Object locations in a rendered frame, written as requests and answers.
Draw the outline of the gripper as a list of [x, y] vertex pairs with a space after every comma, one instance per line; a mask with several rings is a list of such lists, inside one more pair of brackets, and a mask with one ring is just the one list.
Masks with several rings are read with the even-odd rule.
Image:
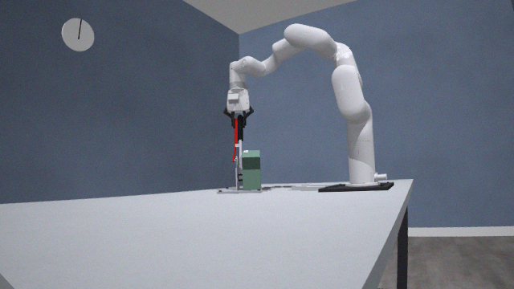
[[[239, 92], [239, 103], [238, 104], [228, 104], [229, 93], [238, 93], [238, 92]], [[246, 112], [247, 112], [247, 114], [246, 114]], [[253, 112], [254, 112], [254, 110], [250, 106], [249, 94], [248, 94], [248, 90], [246, 88], [232, 88], [228, 91], [227, 108], [225, 108], [223, 113], [231, 118], [231, 126], [233, 126], [233, 128], [235, 128], [235, 118], [234, 118], [235, 113], [243, 113], [243, 127], [245, 128], [245, 126], [247, 126], [246, 118]]]

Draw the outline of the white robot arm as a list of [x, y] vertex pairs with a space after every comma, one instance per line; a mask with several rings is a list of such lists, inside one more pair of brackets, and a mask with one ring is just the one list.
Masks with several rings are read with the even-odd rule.
[[378, 180], [387, 180], [387, 174], [375, 173], [373, 116], [362, 93], [362, 80], [353, 53], [343, 43], [334, 42], [326, 31], [302, 24], [288, 26], [284, 38], [287, 41], [282, 39], [272, 45], [272, 56], [263, 62], [246, 56], [230, 63], [230, 89], [249, 88], [246, 74], [256, 78], [268, 75], [285, 59], [308, 48], [321, 58], [332, 60], [335, 69], [332, 88], [339, 112], [347, 120], [349, 183], [345, 186], [380, 185]]

